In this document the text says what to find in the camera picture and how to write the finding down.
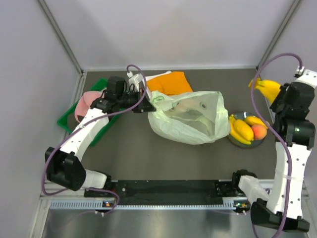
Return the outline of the yellow mango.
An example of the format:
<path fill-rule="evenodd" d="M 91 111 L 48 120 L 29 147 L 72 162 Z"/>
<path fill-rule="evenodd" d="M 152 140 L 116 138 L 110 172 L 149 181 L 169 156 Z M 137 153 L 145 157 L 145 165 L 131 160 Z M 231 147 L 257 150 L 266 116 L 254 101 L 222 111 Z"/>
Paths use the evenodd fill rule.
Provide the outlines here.
<path fill-rule="evenodd" d="M 247 125 L 243 120 L 237 119 L 233 123 L 234 129 L 238 132 L 240 136 L 242 136 L 247 141 L 254 140 L 253 130 L 249 125 Z"/>

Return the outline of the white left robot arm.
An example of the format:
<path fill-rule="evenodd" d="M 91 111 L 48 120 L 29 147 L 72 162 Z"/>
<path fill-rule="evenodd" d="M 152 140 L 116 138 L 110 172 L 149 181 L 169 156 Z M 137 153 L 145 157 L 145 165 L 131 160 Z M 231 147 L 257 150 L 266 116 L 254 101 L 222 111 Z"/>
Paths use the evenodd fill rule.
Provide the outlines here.
<path fill-rule="evenodd" d="M 81 160 L 97 134 L 113 121 L 115 115 L 129 110 L 135 113 L 155 111 L 146 98 L 146 88 L 141 88 L 140 83 L 146 83 L 145 77 L 140 73 L 131 76 L 128 81 L 122 77 L 110 77 L 106 89 L 92 101 L 69 137 L 56 148 L 47 149 L 44 178 L 72 191 L 92 187 L 100 196 L 110 195 L 110 177 L 85 169 Z"/>

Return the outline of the green avocado print plastic bag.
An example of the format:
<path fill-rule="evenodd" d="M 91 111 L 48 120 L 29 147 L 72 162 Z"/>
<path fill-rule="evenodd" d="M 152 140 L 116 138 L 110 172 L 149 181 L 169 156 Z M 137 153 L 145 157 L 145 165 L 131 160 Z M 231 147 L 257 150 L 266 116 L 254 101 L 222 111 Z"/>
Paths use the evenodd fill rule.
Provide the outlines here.
<path fill-rule="evenodd" d="M 213 143 L 230 133 L 228 111 L 219 91 L 187 92 L 167 96 L 152 92 L 148 113 L 152 130 L 159 136 L 190 145 Z"/>

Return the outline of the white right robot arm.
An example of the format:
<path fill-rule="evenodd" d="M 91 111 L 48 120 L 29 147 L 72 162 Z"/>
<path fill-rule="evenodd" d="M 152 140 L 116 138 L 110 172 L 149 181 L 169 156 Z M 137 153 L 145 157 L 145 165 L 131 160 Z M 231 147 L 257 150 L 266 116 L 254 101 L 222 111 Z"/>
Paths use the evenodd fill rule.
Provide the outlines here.
<path fill-rule="evenodd" d="M 303 232 L 310 223 L 303 218 L 301 193 L 307 159 L 314 146 L 315 125 L 306 119 L 315 97 L 315 86 L 302 81 L 280 85 L 271 80 L 251 82 L 271 103 L 273 125 L 265 126 L 276 137 L 277 161 L 273 190 L 266 192 L 247 170 L 233 174 L 232 192 L 251 203 L 252 225 L 276 229 L 277 234 Z"/>

